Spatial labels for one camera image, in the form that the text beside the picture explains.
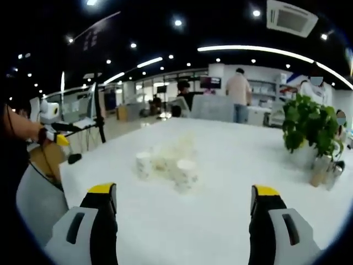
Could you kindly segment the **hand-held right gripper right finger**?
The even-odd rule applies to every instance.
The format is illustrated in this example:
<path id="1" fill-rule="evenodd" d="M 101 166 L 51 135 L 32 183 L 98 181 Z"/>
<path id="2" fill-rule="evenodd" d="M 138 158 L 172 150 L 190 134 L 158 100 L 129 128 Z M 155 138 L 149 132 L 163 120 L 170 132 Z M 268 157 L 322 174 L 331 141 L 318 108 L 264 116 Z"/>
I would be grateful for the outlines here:
<path id="1" fill-rule="evenodd" d="M 322 252 L 310 224 L 264 185 L 252 186 L 249 234 L 249 264 L 312 264 Z"/>

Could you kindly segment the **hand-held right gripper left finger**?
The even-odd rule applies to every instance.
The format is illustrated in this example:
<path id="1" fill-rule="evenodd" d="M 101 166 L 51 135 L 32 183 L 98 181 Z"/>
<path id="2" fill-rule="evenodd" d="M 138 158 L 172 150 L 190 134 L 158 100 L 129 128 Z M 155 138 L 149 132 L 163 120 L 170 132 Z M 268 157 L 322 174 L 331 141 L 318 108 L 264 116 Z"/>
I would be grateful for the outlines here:
<path id="1" fill-rule="evenodd" d="M 116 184 L 92 187 L 53 226 L 45 252 L 54 264 L 118 264 Z"/>

